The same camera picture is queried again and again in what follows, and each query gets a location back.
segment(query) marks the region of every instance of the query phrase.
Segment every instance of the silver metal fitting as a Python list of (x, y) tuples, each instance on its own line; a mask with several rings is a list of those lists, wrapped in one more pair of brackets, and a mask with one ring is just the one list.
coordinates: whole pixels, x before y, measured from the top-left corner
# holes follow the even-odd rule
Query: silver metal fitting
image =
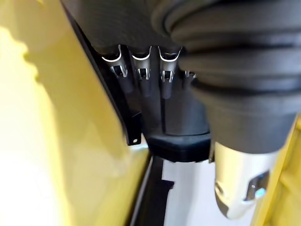
[(102, 56), (102, 59), (107, 63), (110, 67), (110, 70), (116, 75), (117, 78), (119, 77), (127, 77), (127, 66), (121, 54), (120, 45), (118, 45), (119, 56), (116, 59), (109, 60)]
[(162, 82), (169, 81), (172, 82), (174, 78), (174, 72), (177, 66), (177, 59), (179, 57), (179, 54), (181, 50), (178, 52), (178, 54), (173, 59), (165, 59), (163, 54), (159, 49), (160, 54), (160, 69), (161, 69), (161, 80)]
[(140, 79), (146, 79), (149, 80), (151, 76), (151, 61), (150, 61), (150, 55), (151, 55), (151, 47), (149, 50), (149, 53), (146, 57), (139, 58), (134, 55), (132, 55), (132, 58), (134, 60), (134, 65), (136, 67), (136, 70), (139, 74)]

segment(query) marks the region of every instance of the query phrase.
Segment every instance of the white surface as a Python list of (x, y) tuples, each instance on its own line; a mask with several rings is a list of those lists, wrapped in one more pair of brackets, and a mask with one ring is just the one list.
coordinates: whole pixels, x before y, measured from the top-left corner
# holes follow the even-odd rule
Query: white surface
[(214, 163), (164, 161), (162, 179), (174, 181), (167, 199), (164, 226), (249, 226), (255, 207), (241, 219), (220, 213), (214, 195)]

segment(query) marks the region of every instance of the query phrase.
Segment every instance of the yellow panel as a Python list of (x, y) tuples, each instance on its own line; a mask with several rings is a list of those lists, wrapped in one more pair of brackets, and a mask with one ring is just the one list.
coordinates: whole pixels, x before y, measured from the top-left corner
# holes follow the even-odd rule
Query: yellow panel
[(124, 225), (146, 157), (59, 0), (0, 0), (0, 225)]
[(301, 117), (281, 151), (253, 226), (299, 226), (301, 222)]

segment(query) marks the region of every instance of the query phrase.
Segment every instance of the metal terminal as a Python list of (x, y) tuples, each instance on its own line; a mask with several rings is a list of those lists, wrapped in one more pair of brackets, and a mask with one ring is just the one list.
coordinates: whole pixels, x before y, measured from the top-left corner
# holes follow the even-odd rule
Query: metal terminal
[(119, 56), (116, 59), (109, 60), (102, 56), (102, 59), (110, 67), (111, 72), (113, 72), (117, 78), (127, 77), (127, 66), (121, 54), (120, 45), (118, 45)]
[(185, 77), (193, 77), (196, 78), (196, 74), (194, 72), (191, 71), (185, 71)]
[(150, 67), (150, 55), (151, 55), (151, 46), (149, 53), (146, 57), (139, 58), (132, 54), (132, 58), (134, 59), (134, 65), (139, 74), (140, 79), (149, 80), (151, 76), (151, 67)]
[(167, 55), (161, 52), (160, 47), (158, 47), (158, 49), (160, 54), (161, 80), (162, 82), (165, 82), (166, 80), (172, 82), (174, 78), (174, 72), (177, 66), (177, 59), (181, 50), (178, 53), (175, 53), (174, 57), (173, 55), (169, 55), (169, 58), (171, 59), (167, 59)]
[(169, 82), (172, 82), (174, 78), (174, 72), (172, 71), (163, 71), (161, 75), (162, 82), (165, 82), (165, 80), (168, 80)]

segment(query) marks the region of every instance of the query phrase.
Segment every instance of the black plastic part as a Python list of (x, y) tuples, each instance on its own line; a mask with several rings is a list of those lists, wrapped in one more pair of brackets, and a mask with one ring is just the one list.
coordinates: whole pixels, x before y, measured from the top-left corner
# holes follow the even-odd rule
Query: black plastic part
[(151, 82), (149, 80), (140, 79), (139, 88), (143, 97), (149, 97), (151, 95)]
[(143, 51), (151, 45), (178, 48), (156, 33), (142, 0), (62, 0), (97, 52), (114, 45)]
[(154, 157), (134, 226), (164, 226), (168, 192), (174, 182), (162, 180), (163, 160)]
[(172, 162), (201, 162), (208, 159), (211, 135), (169, 136), (155, 132), (148, 135), (150, 152)]
[(161, 82), (161, 98), (168, 99), (171, 97), (173, 88), (173, 82), (169, 82), (169, 77), (165, 78), (164, 82)]
[(107, 65), (104, 64), (101, 56), (90, 45), (88, 39), (85, 37), (80, 27), (74, 21), (72, 16), (65, 10), (68, 19), (74, 29), (79, 42), (81, 43), (88, 59), (93, 66), (108, 98), (110, 99), (117, 116), (122, 124), (125, 133), (127, 145), (137, 145), (141, 143), (141, 126), (140, 126), (140, 113), (133, 114), (125, 99), (124, 93), (118, 84), (117, 78), (112, 76)]
[(164, 132), (172, 136), (195, 136), (209, 133), (205, 107), (193, 95), (191, 89), (182, 89), (184, 73), (176, 71), (172, 95), (164, 101)]
[(128, 75), (127, 77), (120, 77), (118, 78), (119, 85), (124, 93), (131, 93), (134, 90), (133, 82)]

